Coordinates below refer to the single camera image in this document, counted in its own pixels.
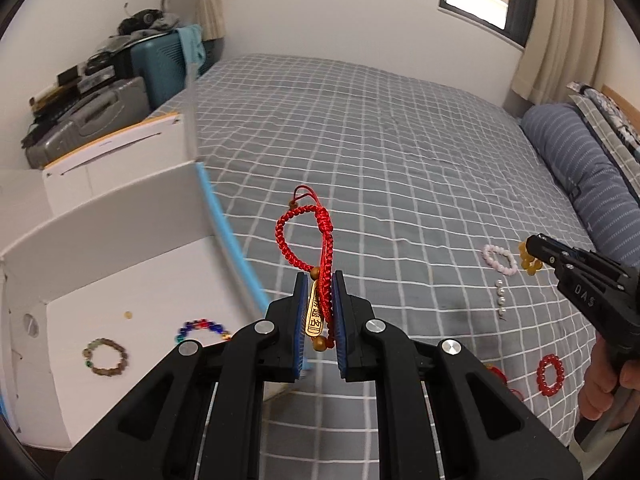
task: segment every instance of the black window frame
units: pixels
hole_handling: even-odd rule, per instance
[[[489,23],[482,18],[478,18],[471,12],[466,12],[466,10],[462,10],[448,4],[446,0],[440,0],[440,7],[450,10],[451,12],[455,12],[456,14],[473,20],[476,23],[480,23],[481,25],[494,30],[498,34],[505,36],[511,41],[514,41],[521,46],[525,46],[529,39],[533,18],[536,14],[537,2],[538,0],[509,0],[504,29],[496,27],[493,23]]]

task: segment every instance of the white wall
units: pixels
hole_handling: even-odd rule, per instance
[[[32,117],[29,98],[86,60],[129,11],[160,0],[26,0],[0,40],[0,168],[27,168],[20,140]]]
[[[613,0],[606,0],[595,86],[609,86],[640,109],[640,43]]]
[[[501,105],[520,49],[439,0],[224,0],[225,57],[265,52],[362,63]]]

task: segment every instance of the beige curtain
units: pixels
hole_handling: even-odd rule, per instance
[[[216,40],[225,35],[222,0],[198,0],[196,21],[202,27],[202,40]]]
[[[605,0],[538,0],[529,41],[511,82],[535,104],[564,101],[571,81],[593,83]]]

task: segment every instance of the brown beaded bracelet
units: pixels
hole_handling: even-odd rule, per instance
[[[110,346],[111,348],[113,348],[114,350],[117,350],[120,353],[120,362],[118,363],[118,365],[115,368],[96,368],[94,366],[94,363],[91,361],[91,359],[94,356],[94,350],[96,348],[98,348],[98,346],[100,346],[100,345]],[[100,338],[100,339],[94,339],[93,341],[91,341],[86,346],[86,348],[84,350],[82,350],[82,357],[84,357],[86,359],[84,364],[88,368],[91,368],[91,371],[94,374],[96,374],[96,375],[104,375],[104,376],[107,376],[107,377],[111,377],[111,376],[114,376],[114,375],[120,375],[122,373],[122,371],[129,364],[129,362],[127,361],[127,359],[129,358],[129,355],[127,354],[127,352],[124,349],[124,347],[119,345],[116,342],[113,342],[111,339],[105,339],[103,337]]]

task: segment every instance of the gold plate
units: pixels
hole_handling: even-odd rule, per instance
[[[311,295],[309,295],[309,304],[306,308],[305,333],[309,337],[319,336],[324,328],[324,320],[320,315],[319,307],[318,280],[314,280],[311,286]]]

